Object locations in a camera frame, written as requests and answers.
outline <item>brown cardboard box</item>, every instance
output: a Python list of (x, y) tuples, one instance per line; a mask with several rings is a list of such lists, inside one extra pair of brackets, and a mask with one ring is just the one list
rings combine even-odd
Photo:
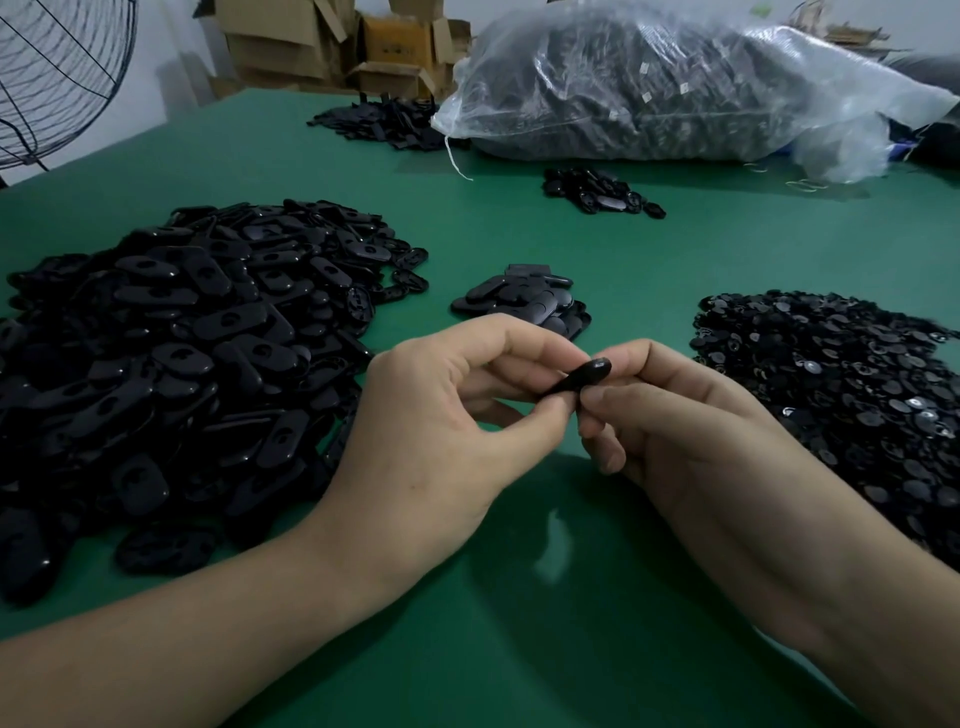
[(349, 72), (358, 89), (370, 95), (389, 93), (404, 99), (426, 99), (437, 95), (437, 84), (418, 65), (365, 61)]
[(421, 23), (432, 23), (444, 16), (444, 0), (390, 0), (390, 10), (415, 17)]
[(441, 17), (433, 21), (433, 48), (437, 63), (453, 65), (470, 52), (470, 24), (467, 20)]
[(290, 76), (283, 73), (270, 73), (256, 68), (237, 68), (239, 79), (222, 76), (207, 76), (210, 89), (216, 99), (225, 99), (245, 88), (274, 88), (286, 91), (305, 91), (310, 93), (335, 93), (355, 96), (355, 88), (341, 88), (326, 85), (324, 82), (306, 76)]
[(217, 0), (216, 17), (235, 65), (342, 82), (353, 0)]
[(416, 65), (433, 70), (433, 45), (429, 23), (398, 17), (361, 16), (358, 43), (361, 60), (374, 63)]

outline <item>left hand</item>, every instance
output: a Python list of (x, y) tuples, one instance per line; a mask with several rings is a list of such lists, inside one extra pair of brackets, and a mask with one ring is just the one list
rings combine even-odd
[(499, 400), (536, 401), (587, 361), (562, 336), (504, 314), (378, 355), (340, 468), (300, 530), (320, 539), (324, 558), (335, 554), (350, 583), (379, 587), (378, 601), (396, 598), (560, 444), (576, 396), (546, 397), (526, 416)]

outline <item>metal fan grille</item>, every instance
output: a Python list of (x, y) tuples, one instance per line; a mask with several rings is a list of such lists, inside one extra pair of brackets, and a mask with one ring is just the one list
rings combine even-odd
[(0, 169), (75, 139), (116, 95), (136, 0), (0, 1)]

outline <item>bag of black parts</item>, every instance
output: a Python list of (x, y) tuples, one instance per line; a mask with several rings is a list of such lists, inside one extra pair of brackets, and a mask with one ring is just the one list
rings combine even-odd
[(754, 161), (791, 145), (806, 174), (883, 174), (888, 123), (960, 101), (784, 26), (675, 0), (582, 0), (493, 22), (432, 124), (500, 157)]

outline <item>open cardboard box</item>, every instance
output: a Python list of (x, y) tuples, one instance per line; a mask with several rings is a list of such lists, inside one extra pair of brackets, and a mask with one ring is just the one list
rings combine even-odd
[(340, 44), (355, 31), (353, 0), (216, 0), (238, 67), (343, 80)]

